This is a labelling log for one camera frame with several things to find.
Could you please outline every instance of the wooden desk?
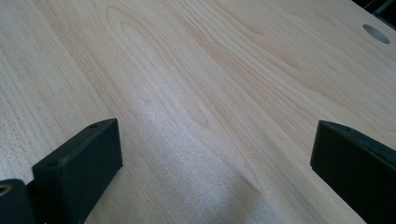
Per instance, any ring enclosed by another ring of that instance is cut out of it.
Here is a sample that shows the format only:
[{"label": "wooden desk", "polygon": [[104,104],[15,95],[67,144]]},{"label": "wooden desk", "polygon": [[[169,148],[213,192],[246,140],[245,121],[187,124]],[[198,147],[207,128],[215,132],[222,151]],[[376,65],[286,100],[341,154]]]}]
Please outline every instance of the wooden desk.
[{"label": "wooden desk", "polygon": [[396,148],[396,34],[351,1],[3,0],[0,28],[0,179],[119,119],[87,223],[362,223],[309,166],[318,120]]}]

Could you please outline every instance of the round hole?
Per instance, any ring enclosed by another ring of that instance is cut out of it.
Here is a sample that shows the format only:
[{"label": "round hole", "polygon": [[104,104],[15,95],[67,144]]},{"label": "round hole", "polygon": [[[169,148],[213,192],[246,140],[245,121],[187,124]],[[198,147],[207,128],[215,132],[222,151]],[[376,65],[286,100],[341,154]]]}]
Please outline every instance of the round hole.
[{"label": "round hole", "polygon": [[367,33],[369,33],[369,35],[374,37],[376,40],[381,41],[384,44],[390,44],[390,40],[384,34],[382,34],[382,32],[375,29],[373,26],[364,24],[363,28],[365,31],[367,31]]},{"label": "round hole", "polygon": [[56,165],[58,165],[58,163],[59,163],[59,162],[57,162],[57,161],[50,161],[49,163],[47,163],[47,167],[56,166]]},{"label": "round hole", "polygon": [[12,189],[12,186],[7,185],[0,185],[0,197],[7,194]]}]

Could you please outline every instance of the wood grain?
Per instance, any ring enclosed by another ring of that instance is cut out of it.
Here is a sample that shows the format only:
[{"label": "wood grain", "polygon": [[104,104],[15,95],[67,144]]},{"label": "wood grain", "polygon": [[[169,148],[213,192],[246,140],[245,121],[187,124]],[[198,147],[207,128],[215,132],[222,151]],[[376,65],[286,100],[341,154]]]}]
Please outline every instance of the wood grain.
[{"label": "wood grain", "polygon": [[2,0],[0,179],[118,118],[87,223],[362,223],[309,160],[319,119],[396,148],[395,43],[347,0]]}]

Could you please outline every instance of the desk grommet hole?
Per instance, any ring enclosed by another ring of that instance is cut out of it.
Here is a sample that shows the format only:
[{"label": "desk grommet hole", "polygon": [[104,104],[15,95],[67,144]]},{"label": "desk grommet hole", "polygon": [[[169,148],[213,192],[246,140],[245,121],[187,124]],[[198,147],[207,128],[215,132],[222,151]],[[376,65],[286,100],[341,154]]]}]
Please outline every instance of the desk grommet hole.
[{"label": "desk grommet hole", "polygon": [[375,29],[373,26],[368,24],[363,24],[363,28],[367,33],[369,33],[370,36],[374,37],[376,40],[384,44],[390,44],[390,40],[384,34],[382,34],[382,32]]}]

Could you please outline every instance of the screw hole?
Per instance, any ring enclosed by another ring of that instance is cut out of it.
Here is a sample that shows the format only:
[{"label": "screw hole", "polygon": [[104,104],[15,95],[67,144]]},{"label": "screw hole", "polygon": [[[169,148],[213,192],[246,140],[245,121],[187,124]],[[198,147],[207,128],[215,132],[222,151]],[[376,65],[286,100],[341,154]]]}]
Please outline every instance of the screw hole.
[{"label": "screw hole", "polygon": [[56,165],[58,165],[58,161],[50,161],[49,163],[47,163],[47,167],[53,167],[53,166],[56,166]]},{"label": "screw hole", "polygon": [[0,185],[0,197],[7,194],[12,189],[12,186],[7,185]]}]

